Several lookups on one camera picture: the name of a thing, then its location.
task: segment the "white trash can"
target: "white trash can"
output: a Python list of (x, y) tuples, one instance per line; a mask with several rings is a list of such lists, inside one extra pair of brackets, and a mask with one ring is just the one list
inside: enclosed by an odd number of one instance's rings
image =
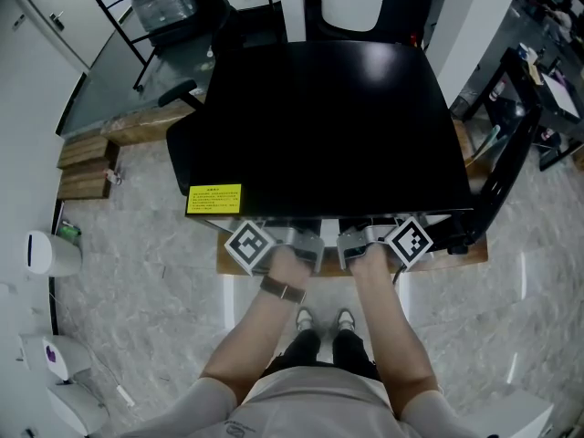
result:
[(39, 275), (71, 276), (81, 268), (81, 250), (61, 237), (34, 230), (26, 236), (25, 266)]

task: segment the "white pillar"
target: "white pillar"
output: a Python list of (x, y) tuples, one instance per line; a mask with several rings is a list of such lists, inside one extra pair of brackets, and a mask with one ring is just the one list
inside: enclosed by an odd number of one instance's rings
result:
[(426, 56), (450, 106), (473, 74), (512, 0), (444, 0)]

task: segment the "shoe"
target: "shoe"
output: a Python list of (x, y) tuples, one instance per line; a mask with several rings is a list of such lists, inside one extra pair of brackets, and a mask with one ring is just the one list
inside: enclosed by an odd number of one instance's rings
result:
[(308, 308), (301, 307), (296, 315), (296, 329), (298, 331), (305, 331), (307, 329), (314, 329), (314, 317)]
[(355, 318), (346, 308), (340, 309), (339, 315), (337, 316), (337, 329), (339, 331), (342, 331), (343, 329), (355, 331)]

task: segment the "marble floor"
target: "marble floor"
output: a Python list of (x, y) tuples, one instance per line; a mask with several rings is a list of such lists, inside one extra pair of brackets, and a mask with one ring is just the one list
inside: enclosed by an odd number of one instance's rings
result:
[[(164, 142), (123, 148), (119, 166), (125, 181), (107, 201), (66, 203), (64, 216), (83, 231), (83, 267), (57, 280), (61, 332), (88, 343), (102, 362), (78, 380), (108, 407), (104, 437), (159, 414), (184, 393), (259, 284), (215, 273), (216, 233), (183, 217)], [(401, 280), (402, 304), (459, 413), (521, 388), (555, 404), (550, 438), (579, 419), (583, 215), (584, 173), (571, 161), (539, 172), (532, 151), (488, 231), (487, 263)], [(339, 307), (351, 308), (370, 350), (350, 277), (315, 278), (307, 305), (322, 324), (332, 323)], [(281, 346), (293, 336), (291, 322)], [(320, 356), (330, 355), (325, 343)]]

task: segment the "watch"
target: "watch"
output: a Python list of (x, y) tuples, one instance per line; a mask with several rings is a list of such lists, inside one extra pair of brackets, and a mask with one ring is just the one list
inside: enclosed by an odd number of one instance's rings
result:
[(290, 302), (297, 304), (304, 302), (304, 297), (307, 294), (306, 290), (302, 290), (301, 288), (292, 287), (283, 282), (276, 281), (270, 276), (264, 276), (259, 288), (265, 290), (265, 292), (269, 292), (270, 294), (275, 295), (278, 298), (289, 300)]

